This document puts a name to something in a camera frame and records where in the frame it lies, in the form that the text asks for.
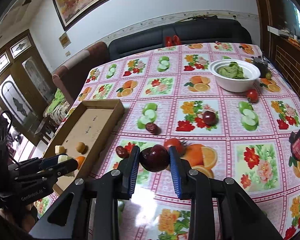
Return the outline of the person's left hand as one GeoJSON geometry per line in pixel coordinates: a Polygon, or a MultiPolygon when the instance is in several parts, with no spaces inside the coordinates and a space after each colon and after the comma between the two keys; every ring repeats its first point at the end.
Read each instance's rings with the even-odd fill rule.
{"type": "Polygon", "coordinates": [[[2,218],[9,221],[11,224],[21,228],[25,232],[30,232],[38,221],[37,208],[32,203],[25,207],[22,207],[20,211],[20,214],[18,214],[17,210],[11,213],[6,209],[0,208],[0,215],[2,218]]]}

